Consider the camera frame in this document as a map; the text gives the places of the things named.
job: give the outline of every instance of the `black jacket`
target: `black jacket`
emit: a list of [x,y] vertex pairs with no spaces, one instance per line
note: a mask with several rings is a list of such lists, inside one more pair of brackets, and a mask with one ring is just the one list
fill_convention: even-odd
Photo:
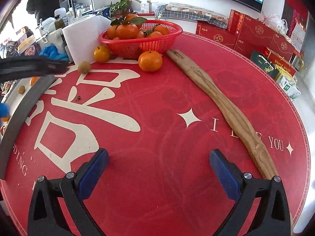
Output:
[[37,24],[42,18],[43,21],[55,16],[55,10],[60,8],[59,0],[28,0],[26,10],[29,14],[35,14]]
[[28,29],[28,31],[26,31],[26,37],[29,38],[30,36],[32,36],[34,33]]

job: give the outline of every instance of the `red tablecloth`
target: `red tablecloth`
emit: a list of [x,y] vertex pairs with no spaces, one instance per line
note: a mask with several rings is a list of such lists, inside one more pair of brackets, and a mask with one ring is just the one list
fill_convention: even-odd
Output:
[[[255,64],[213,41],[184,33],[172,48],[205,69],[249,118],[274,160],[296,222],[308,191],[310,156],[286,94]],[[241,171],[260,177],[216,105],[165,55],[153,74],[119,58],[92,69],[84,78],[77,70],[56,77],[21,128],[1,181],[21,234],[27,232],[37,177],[63,177],[102,147],[110,164],[84,203],[106,235],[212,235],[233,201],[209,165],[210,151],[220,149]]]

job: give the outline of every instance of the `metal screw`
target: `metal screw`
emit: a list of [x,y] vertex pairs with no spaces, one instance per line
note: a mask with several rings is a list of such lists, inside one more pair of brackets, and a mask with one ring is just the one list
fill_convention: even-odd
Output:
[[73,172],[68,172],[68,173],[66,174],[66,177],[67,177],[68,179],[73,178],[73,177],[74,177],[74,173],[73,173]]
[[246,179],[251,179],[251,178],[252,178],[252,174],[246,172],[246,173],[244,173],[244,177],[245,177]]
[[279,176],[275,176],[273,179],[274,179],[276,182],[280,182],[280,181],[281,181],[281,178],[280,178]]
[[37,178],[37,181],[38,181],[38,182],[42,182],[42,181],[44,181],[44,179],[45,179],[44,176],[39,176],[39,177]]

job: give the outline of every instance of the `red box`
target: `red box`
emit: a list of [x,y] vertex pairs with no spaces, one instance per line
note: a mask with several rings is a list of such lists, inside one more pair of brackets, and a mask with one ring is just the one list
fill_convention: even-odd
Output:
[[243,56],[250,58],[253,51],[258,51],[259,53],[264,53],[265,47],[259,45],[252,45],[246,41],[237,38],[234,50],[241,53]]
[[229,17],[229,22],[227,24],[227,31],[231,34],[235,34],[236,27],[238,24],[239,16],[241,15],[240,12],[231,10],[230,12],[230,17]]
[[275,65],[281,66],[284,70],[286,70],[290,75],[294,76],[296,73],[296,69],[284,59],[284,57],[280,57],[279,54],[275,53],[268,47],[265,48],[263,53],[266,58],[268,58]]
[[226,29],[211,25],[206,21],[198,21],[196,34],[221,43],[231,49],[235,46],[236,36],[234,34],[230,34]]
[[272,41],[275,31],[265,26],[262,22],[242,14],[239,16],[236,36],[251,45],[268,47]]
[[287,61],[290,61],[295,48],[290,44],[281,34],[274,33],[270,45],[271,50],[278,53],[281,57],[284,57]]

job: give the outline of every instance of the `gray curved strip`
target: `gray curved strip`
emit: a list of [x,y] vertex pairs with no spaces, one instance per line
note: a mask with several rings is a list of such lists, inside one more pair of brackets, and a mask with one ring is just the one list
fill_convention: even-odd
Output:
[[5,133],[0,142],[0,179],[5,179],[7,162],[9,160],[14,142],[19,134],[21,126],[25,122],[29,112],[37,103],[41,95],[43,95],[43,93],[54,81],[54,75],[40,77],[30,88],[30,90],[25,94],[14,114],[10,118]]

